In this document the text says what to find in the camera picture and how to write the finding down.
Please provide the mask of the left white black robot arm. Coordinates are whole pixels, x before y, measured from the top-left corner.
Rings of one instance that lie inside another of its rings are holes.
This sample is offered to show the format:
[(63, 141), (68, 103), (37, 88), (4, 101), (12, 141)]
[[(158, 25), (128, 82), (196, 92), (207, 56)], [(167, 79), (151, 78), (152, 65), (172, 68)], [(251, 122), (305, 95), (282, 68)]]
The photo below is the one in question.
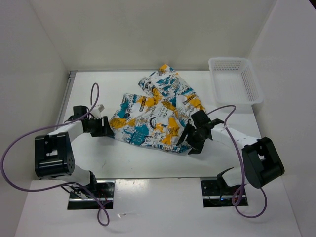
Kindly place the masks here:
[(39, 178), (60, 179), (81, 184), (79, 190), (87, 197), (97, 195), (99, 186), (92, 171), (75, 164), (72, 142), (84, 133), (91, 137), (113, 137), (108, 117), (102, 116), (102, 104), (91, 111), (86, 106), (74, 106), (73, 115), (65, 126), (35, 138), (35, 173)]

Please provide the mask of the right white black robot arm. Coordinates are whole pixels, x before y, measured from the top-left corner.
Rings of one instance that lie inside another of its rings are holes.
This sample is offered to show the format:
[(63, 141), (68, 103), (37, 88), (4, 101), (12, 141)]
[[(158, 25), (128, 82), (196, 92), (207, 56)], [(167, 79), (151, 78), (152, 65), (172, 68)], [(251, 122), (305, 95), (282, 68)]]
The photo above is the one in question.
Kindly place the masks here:
[(235, 150), (241, 160), (239, 168), (231, 167), (217, 175), (216, 187), (222, 194), (241, 184), (259, 189), (285, 173), (270, 138), (255, 138), (228, 128), (218, 118), (211, 120), (203, 110), (191, 116), (177, 144), (186, 143), (191, 147), (189, 154), (200, 154), (207, 139)]

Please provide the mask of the white teal yellow patterned shorts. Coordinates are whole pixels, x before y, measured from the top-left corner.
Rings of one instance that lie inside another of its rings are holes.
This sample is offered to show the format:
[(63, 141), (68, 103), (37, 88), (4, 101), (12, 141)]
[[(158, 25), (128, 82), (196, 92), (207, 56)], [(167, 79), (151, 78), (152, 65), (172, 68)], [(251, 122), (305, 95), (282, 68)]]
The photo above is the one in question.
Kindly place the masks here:
[(191, 147), (179, 139), (191, 116), (205, 107), (198, 94), (167, 64), (140, 79), (145, 95), (125, 93), (109, 121), (116, 140), (135, 146), (182, 153)]

